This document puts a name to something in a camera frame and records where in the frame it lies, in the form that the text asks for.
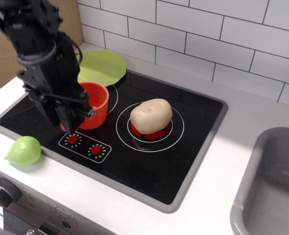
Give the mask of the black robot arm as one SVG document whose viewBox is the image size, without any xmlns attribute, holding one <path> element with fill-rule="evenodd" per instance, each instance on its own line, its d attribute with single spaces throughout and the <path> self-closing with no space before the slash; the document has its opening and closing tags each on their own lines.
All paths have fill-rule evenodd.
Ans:
<svg viewBox="0 0 289 235">
<path fill-rule="evenodd" d="M 74 133 L 93 115 L 89 94 L 78 83 L 83 55 L 59 31 L 59 8 L 46 0 L 0 0 L 0 31 L 24 66 L 17 73 L 30 100 L 52 125 Z"/>
</svg>

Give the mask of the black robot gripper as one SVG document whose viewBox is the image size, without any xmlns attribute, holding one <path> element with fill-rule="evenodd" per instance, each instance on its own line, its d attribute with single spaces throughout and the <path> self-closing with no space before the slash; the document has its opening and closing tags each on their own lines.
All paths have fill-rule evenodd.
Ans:
<svg viewBox="0 0 289 235">
<path fill-rule="evenodd" d="M 30 99 L 46 121 L 53 127 L 61 123 L 68 134 L 76 132 L 85 120 L 68 103 L 61 103 L 62 89 L 78 82 L 81 59 L 76 58 L 75 45 L 65 33 L 59 32 L 50 41 L 49 49 L 17 55 L 18 61 L 26 67 L 18 77 L 23 80 Z"/>
</svg>

